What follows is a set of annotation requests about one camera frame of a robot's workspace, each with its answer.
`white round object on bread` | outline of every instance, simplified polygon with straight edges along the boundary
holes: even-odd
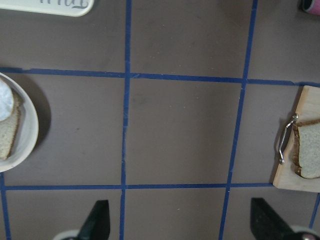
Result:
[[[11,88],[0,79],[0,122],[10,117],[13,108],[14,96]]]

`wooden board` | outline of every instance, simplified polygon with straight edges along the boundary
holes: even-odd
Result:
[[[320,88],[304,86],[295,112],[299,116],[297,122],[320,119]],[[295,173],[295,165],[291,160],[294,141],[294,133],[291,131],[283,152],[285,163],[278,165],[273,185],[279,189],[320,193],[320,178],[305,179]]]

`slice of bread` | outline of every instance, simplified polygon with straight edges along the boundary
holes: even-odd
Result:
[[[295,173],[305,179],[320,178],[320,120],[292,125]]]
[[[3,121],[0,121],[0,159],[6,160],[13,147],[21,117],[19,106],[22,104],[20,96],[12,91],[14,107],[12,114]]]

